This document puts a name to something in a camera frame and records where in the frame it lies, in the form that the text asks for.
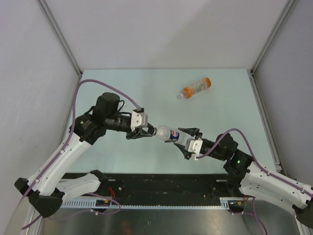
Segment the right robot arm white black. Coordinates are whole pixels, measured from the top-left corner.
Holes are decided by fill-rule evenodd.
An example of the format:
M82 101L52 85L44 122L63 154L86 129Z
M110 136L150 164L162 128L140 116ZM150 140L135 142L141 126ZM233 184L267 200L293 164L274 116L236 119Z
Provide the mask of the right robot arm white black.
M180 128L190 136L178 144L185 159L211 157L224 162L228 173L225 190L230 196L245 195L274 204L291 213L303 225L313 226L313 187L260 164L254 153L238 149L230 131L215 142L202 138L198 128Z

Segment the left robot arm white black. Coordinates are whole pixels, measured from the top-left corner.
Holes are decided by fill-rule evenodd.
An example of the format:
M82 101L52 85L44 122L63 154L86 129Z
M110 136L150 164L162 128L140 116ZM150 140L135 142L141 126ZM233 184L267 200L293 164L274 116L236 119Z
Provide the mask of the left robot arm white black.
M99 96L94 106L75 119L69 134L46 163L31 177L19 178L14 183L43 218L52 216L68 200L89 193L101 196L107 192L109 179L99 170L67 182L60 180L108 130L124 132L128 140L155 135L156 128L148 123L142 108L127 114L120 111L120 103L124 101L114 93Z

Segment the blue label water bottle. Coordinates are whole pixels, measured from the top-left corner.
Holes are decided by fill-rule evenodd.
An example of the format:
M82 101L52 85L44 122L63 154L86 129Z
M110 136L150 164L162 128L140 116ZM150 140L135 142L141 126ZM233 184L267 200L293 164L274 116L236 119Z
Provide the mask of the blue label water bottle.
M187 139L187 134L183 131L165 125L156 128L155 136L164 142L176 144L183 144Z

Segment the orange label bottle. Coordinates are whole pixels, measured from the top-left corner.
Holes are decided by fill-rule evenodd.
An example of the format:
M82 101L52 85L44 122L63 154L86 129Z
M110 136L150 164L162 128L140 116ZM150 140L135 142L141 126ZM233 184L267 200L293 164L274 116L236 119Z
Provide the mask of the orange label bottle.
M209 78L203 78L202 80L184 87L180 93L178 94L177 98L191 98L194 95L207 90L211 87L211 80Z

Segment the clear unlabelled plastic bottle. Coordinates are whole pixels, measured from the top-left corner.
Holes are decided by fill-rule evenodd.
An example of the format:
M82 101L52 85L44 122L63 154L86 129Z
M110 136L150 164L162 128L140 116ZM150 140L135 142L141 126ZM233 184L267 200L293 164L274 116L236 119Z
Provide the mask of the clear unlabelled plastic bottle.
M121 112L127 112L127 113L129 112L127 104L124 104L124 106L121 109Z

